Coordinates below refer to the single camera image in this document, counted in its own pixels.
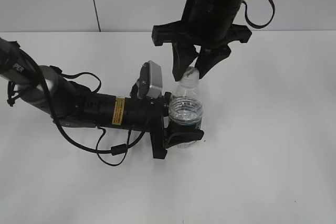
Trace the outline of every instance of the plastic water bottle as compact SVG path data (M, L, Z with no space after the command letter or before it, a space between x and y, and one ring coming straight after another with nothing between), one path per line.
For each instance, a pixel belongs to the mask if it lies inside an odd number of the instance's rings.
M203 116L198 88L199 75L196 68L188 67L169 103L170 120L179 125L194 125L196 129L200 128ZM179 144L178 147L186 148L195 142Z

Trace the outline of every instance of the yellow warning label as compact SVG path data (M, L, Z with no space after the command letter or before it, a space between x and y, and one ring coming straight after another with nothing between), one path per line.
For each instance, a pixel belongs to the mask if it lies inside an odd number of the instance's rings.
M122 117L124 116L124 108L125 108L125 98L117 97L115 99L112 124L121 125Z

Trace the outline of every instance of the white wall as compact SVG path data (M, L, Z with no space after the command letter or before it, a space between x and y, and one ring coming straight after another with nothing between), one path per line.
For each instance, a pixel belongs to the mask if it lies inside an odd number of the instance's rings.
M97 31L92 0L0 0L0 31Z
M336 29L334 0L274 0L276 17L265 30ZM185 0L96 0L103 31L150 31L181 18ZM266 0L247 0L252 21L271 15ZM95 31L92 0L0 0L0 31ZM245 24L243 8L236 23Z

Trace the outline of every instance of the bottle cap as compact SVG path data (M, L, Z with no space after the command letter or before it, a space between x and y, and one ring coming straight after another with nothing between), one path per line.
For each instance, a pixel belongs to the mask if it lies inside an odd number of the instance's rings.
M187 88L198 86L200 72L194 67L188 67L184 72L180 85Z

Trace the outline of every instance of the white table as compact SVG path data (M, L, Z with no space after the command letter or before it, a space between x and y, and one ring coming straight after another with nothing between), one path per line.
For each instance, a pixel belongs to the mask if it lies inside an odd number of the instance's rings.
M164 90L176 87L171 47L155 48L150 33L0 37L40 65L97 74L102 93L127 96L148 60L162 66ZM67 143L34 107L10 108L0 80L0 223L336 223L335 41L334 31L260 31L233 43L201 82L204 141L163 161L146 134L117 168ZM90 147L101 134L67 132ZM126 136L108 130L101 148Z

